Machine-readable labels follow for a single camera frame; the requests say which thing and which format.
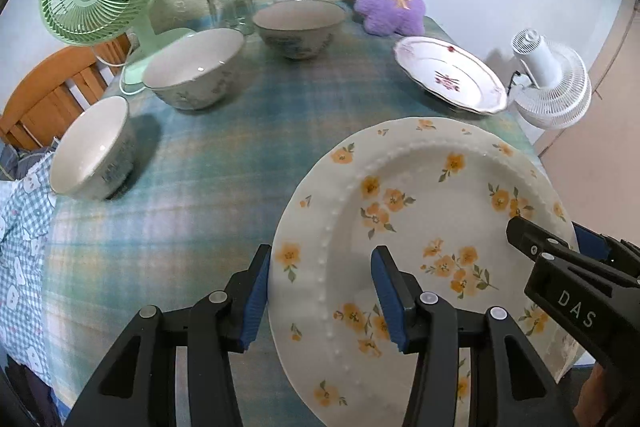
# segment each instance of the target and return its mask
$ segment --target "table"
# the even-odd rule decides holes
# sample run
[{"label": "table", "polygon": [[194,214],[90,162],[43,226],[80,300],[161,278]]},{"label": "table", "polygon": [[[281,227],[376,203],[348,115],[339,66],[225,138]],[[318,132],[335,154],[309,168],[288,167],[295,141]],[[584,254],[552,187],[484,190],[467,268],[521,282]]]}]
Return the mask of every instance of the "table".
[{"label": "table", "polygon": [[[450,40],[430,19],[427,35]],[[193,305],[271,243],[290,195],[314,163],[350,134],[409,116],[446,116],[495,133],[538,157],[513,115],[455,112],[396,65],[398,37],[352,21],[314,60],[292,62],[252,35],[241,79],[222,102],[181,112],[145,91],[130,97],[138,164],[104,202],[59,198],[42,293],[50,371],[69,406],[122,328],[145,304]],[[112,84],[108,95],[117,94]],[[267,317],[244,355],[232,356],[245,426],[319,426],[293,391]],[[188,425],[186,366],[177,366],[177,414]]]}]

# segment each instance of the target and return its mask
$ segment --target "fan base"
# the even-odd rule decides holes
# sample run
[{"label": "fan base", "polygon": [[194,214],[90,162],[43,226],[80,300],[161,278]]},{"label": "fan base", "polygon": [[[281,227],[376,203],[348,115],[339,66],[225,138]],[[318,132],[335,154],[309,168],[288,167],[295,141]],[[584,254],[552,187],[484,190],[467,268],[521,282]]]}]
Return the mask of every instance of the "fan base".
[{"label": "fan base", "polygon": [[167,30],[166,32],[159,33],[155,36],[154,47],[156,50],[152,53],[145,53],[142,47],[132,52],[127,60],[127,65],[122,71],[122,83],[128,86],[134,84],[140,84],[142,82],[142,75],[145,73],[146,66],[151,62],[151,59],[156,53],[161,52],[162,48],[177,41],[185,35],[195,33],[190,28],[174,28]]}]

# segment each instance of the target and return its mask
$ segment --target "gingham cloth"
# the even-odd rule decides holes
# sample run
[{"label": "gingham cloth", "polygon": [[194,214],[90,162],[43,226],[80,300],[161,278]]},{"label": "gingham cloth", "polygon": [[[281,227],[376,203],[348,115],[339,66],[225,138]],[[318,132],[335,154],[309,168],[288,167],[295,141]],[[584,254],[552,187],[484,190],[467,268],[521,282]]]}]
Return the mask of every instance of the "gingham cloth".
[{"label": "gingham cloth", "polygon": [[[432,20],[427,27],[449,40]],[[292,62],[252,35],[239,81],[214,107],[181,112],[149,92],[130,98],[138,166],[129,187],[104,202],[60,198],[52,223],[44,324],[53,388],[66,404],[140,307],[191,306],[246,269],[258,245],[273,241],[300,180],[350,134],[394,118],[458,118],[540,166],[508,112],[454,112],[423,93],[394,60],[397,38],[348,21],[319,57]],[[232,356],[232,370],[244,425],[321,425],[287,381],[266,315],[248,352]],[[184,359],[177,379],[184,423]]]},{"label": "gingham cloth", "polygon": [[51,385],[42,327],[42,263],[56,198],[52,154],[30,169],[0,211],[0,342]]}]

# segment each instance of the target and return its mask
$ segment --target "screw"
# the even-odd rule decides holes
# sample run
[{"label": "screw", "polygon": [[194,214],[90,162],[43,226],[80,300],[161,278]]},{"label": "screw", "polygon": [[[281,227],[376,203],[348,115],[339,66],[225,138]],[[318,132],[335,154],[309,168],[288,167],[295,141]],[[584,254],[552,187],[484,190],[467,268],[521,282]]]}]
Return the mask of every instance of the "screw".
[{"label": "screw", "polygon": [[226,301],[226,292],[223,292],[222,290],[211,292],[209,294],[209,300],[214,304],[219,304],[221,302],[224,302]]},{"label": "screw", "polygon": [[489,313],[491,314],[491,317],[493,317],[497,321],[505,320],[508,315],[506,310],[504,308],[500,308],[499,306],[494,306],[493,308],[491,308],[491,311]]},{"label": "screw", "polygon": [[143,319],[150,319],[156,314],[156,307],[152,304],[147,304],[140,309],[140,316]]},{"label": "screw", "polygon": [[420,294],[420,302],[424,304],[436,304],[436,302],[438,302],[438,296],[433,292],[422,292]]}]

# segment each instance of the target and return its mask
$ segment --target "hand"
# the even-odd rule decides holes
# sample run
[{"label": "hand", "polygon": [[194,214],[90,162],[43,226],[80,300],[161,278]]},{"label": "hand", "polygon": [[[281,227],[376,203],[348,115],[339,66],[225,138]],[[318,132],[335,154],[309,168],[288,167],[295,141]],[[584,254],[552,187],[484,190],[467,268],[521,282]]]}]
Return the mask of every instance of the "hand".
[{"label": "hand", "polygon": [[609,407],[605,389],[606,375],[599,363],[593,366],[591,375],[582,386],[574,415],[580,427],[595,427]]}]

